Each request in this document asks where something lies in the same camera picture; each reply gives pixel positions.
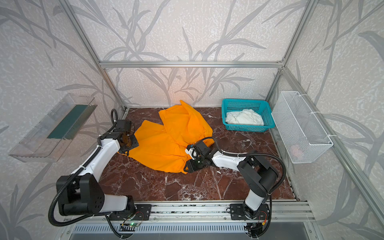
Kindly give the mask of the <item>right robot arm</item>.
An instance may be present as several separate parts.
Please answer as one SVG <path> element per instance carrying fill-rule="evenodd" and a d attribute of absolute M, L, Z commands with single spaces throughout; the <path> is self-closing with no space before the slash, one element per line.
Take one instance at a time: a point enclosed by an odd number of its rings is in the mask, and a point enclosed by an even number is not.
<path fill-rule="evenodd" d="M 278 157 L 264 153 L 231 153 L 222 150 L 217 142 L 209 147 L 204 141 L 215 140 L 213 137 L 204 138 L 185 149 L 191 157 L 187 161 L 184 171 L 193 173 L 213 166 L 237 171 L 249 186 L 249 193 L 244 200 L 244 207 L 250 213 L 259 210 L 267 197 L 284 181 L 285 175 L 272 166 L 267 158 L 279 160 Z"/>

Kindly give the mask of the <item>orange drawstring shorts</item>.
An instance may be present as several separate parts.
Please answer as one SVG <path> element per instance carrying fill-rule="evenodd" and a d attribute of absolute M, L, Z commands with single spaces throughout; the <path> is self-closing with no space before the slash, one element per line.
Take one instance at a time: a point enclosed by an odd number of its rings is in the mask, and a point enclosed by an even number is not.
<path fill-rule="evenodd" d="M 159 111 L 159 116 L 161 125 L 143 121 L 135 132 L 139 146 L 126 155 L 156 171 L 186 174 L 185 165 L 192 159 L 186 153 L 187 146 L 204 138 L 208 138 L 204 143 L 211 146 L 213 130 L 203 116 L 184 101 Z"/>

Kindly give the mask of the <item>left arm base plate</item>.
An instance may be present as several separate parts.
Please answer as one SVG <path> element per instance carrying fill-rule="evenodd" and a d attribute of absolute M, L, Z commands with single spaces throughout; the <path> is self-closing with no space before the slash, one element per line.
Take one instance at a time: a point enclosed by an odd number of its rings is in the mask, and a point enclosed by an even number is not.
<path fill-rule="evenodd" d="M 135 210 L 112 212 L 109 215 L 111 221 L 148 221 L 152 210 L 151 204 L 135 205 Z"/>

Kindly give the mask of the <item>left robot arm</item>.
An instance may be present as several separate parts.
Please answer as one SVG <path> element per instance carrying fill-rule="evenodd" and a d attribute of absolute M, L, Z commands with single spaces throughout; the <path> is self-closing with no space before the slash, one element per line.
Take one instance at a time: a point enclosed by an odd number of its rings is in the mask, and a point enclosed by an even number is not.
<path fill-rule="evenodd" d="M 132 196 L 104 193 L 99 184 L 101 175 L 115 154 L 128 155 L 139 143 L 129 120 L 117 120 L 113 129 L 97 139 L 97 147 L 75 171 L 57 180 L 57 202 L 62 216 L 108 214 L 123 212 L 133 215 L 136 207 Z"/>

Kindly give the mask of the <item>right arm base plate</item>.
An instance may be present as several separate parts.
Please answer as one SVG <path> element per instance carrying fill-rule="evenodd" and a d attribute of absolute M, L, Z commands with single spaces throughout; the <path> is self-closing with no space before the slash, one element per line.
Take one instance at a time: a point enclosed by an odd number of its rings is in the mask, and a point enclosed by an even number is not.
<path fill-rule="evenodd" d="M 231 215 L 231 220 L 262 220 L 269 219 L 269 205 L 261 204 L 257 210 L 252 210 L 245 204 L 230 204 L 226 212 Z"/>

